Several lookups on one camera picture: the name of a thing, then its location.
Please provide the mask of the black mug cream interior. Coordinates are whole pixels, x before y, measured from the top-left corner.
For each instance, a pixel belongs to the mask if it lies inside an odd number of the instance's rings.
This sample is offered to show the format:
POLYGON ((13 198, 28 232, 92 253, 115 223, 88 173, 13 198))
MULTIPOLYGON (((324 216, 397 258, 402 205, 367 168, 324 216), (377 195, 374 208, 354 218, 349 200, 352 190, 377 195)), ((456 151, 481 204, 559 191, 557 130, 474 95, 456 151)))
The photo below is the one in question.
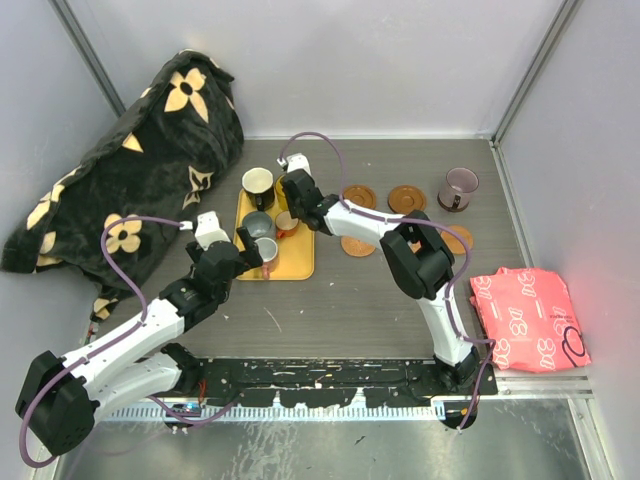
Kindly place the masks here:
POLYGON ((271 171, 255 167, 246 171, 241 185, 250 203, 258 211, 267 211, 275 202, 274 177, 271 171))

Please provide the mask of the pink mug white interior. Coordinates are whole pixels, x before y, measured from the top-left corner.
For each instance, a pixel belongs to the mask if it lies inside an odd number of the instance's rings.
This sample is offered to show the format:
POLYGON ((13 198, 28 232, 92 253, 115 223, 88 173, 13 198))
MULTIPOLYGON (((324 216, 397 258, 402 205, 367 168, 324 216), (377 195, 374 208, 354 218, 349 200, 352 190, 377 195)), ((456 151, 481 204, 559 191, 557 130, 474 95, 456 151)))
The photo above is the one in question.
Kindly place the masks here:
POLYGON ((264 280, 269 280, 278 266, 279 247, 274 239, 262 237, 255 241, 258 253, 262 258, 261 274, 264 280))

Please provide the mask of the woven rattan coaster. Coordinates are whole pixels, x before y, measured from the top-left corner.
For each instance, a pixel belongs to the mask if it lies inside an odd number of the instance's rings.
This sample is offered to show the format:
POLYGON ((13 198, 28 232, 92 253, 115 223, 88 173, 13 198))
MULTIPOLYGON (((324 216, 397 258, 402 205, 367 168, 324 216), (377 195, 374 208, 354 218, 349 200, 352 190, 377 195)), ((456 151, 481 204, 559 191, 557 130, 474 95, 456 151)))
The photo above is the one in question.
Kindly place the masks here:
POLYGON ((376 247, 353 237, 344 236, 340 239, 344 252, 352 257, 363 258, 375 252, 376 247))

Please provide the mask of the yellow mug black handle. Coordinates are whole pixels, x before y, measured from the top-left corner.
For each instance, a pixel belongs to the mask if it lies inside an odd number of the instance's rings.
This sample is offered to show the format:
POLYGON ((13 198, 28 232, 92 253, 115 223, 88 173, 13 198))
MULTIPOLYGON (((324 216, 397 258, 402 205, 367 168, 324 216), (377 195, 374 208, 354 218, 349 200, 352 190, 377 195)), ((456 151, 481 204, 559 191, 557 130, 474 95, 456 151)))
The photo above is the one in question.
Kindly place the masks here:
POLYGON ((276 201, 277 204, 280 208, 281 211, 288 211, 289 207, 288 207, 288 203, 287 203, 287 199, 286 199, 286 194, 284 192, 284 188, 283 188, 283 179, 284 179, 285 175, 282 174, 280 175, 277 180, 275 181, 275 194, 276 194, 276 201))

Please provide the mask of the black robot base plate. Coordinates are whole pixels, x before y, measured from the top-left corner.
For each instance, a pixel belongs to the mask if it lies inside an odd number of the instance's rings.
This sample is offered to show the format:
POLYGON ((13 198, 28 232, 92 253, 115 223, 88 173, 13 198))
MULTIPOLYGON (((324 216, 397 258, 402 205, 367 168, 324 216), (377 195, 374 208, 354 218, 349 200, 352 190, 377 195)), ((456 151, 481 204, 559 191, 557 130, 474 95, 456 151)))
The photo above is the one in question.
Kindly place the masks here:
POLYGON ((180 382, 173 396, 202 396, 210 405, 237 400, 245 407, 345 407, 362 393, 368 408, 428 406, 438 396, 466 396, 444 380, 432 360, 201 358, 195 377, 180 382))

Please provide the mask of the brown wooden saucer coaster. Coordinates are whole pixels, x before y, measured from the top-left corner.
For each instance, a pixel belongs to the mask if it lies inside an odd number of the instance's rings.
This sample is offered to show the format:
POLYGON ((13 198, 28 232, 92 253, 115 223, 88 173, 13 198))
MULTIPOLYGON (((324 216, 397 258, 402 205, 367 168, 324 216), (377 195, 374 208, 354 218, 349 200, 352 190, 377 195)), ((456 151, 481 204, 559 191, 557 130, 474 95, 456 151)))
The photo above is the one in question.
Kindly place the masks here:
POLYGON ((375 192, 366 185, 353 184, 343 190, 343 197, 351 203, 367 209, 374 209, 377 204, 375 192))
POLYGON ((414 210, 423 211, 427 206, 427 198, 416 186, 399 185, 390 191, 387 204, 394 213, 409 214, 414 210))

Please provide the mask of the small red cup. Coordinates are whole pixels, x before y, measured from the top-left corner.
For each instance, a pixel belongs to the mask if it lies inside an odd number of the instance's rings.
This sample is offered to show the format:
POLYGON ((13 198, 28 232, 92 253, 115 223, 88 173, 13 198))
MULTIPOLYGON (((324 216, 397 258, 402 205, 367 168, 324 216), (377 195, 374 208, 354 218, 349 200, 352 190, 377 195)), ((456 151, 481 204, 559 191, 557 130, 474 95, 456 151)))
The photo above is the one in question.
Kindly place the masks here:
POLYGON ((297 218, 291 216, 289 211, 280 212, 275 218, 276 238, 282 239, 293 236, 300 225, 297 218))

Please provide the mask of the purple mug black handle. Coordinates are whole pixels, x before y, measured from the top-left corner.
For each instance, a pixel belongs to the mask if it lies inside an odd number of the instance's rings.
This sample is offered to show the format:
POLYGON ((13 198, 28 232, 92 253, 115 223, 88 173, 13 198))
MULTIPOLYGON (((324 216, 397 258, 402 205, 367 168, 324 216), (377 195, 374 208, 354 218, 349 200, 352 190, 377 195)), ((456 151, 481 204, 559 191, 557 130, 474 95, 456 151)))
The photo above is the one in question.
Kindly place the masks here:
POLYGON ((466 167, 450 169, 438 191, 439 205, 449 212, 464 211, 479 187, 476 173, 466 167))

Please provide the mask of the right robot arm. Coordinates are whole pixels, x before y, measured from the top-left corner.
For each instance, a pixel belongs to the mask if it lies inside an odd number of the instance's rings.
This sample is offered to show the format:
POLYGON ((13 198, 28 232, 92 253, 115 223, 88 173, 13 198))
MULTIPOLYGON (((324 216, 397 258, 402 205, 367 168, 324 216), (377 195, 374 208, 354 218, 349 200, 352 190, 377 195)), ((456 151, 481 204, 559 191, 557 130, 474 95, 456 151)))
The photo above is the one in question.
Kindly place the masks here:
POLYGON ((474 381, 479 354, 456 305, 454 255, 435 223, 418 210, 387 215, 335 194, 323 195, 303 169, 286 173, 282 185, 290 213, 311 230, 351 237, 382 251, 397 287, 423 313, 440 385, 452 394, 465 391, 474 381))

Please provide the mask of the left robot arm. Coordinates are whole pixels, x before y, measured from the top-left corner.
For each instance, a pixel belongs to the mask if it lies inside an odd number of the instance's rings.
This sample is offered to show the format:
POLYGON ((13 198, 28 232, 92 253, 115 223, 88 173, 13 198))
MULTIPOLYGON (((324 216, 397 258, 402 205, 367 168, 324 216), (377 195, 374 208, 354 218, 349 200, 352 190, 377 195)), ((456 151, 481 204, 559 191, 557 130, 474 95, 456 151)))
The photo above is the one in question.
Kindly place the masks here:
POLYGON ((60 456, 120 408, 159 393, 188 396, 197 390, 202 365, 175 340, 228 300, 236 277, 261 266, 247 229, 236 232, 241 248, 225 240, 206 249, 190 243, 191 272, 169 284, 136 317, 61 357, 46 351, 32 361, 15 408, 22 420, 20 453, 27 464, 33 462, 28 432, 60 456))

